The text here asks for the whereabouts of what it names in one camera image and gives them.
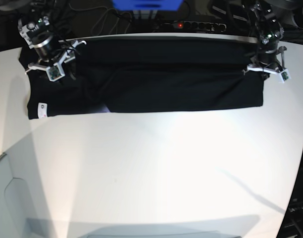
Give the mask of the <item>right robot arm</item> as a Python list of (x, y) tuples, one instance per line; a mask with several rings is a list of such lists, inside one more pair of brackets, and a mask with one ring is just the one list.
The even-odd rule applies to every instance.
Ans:
[(33, 0), (27, 15), (18, 20), (18, 31), (28, 48), (37, 54), (37, 61), (29, 63), (25, 72), (43, 71), (49, 81), (55, 82), (66, 76), (64, 66), (80, 54), (78, 47), (84, 40), (66, 40), (56, 27), (64, 8), (56, 0)]

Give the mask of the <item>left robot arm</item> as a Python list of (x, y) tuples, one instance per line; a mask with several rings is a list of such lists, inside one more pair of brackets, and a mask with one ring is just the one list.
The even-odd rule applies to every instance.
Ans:
[(277, 20), (270, 4), (264, 0), (243, 0), (250, 27), (256, 35), (257, 47), (251, 63), (245, 72), (254, 71), (263, 74), (282, 76), (285, 67), (285, 46), (279, 46), (284, 29)]

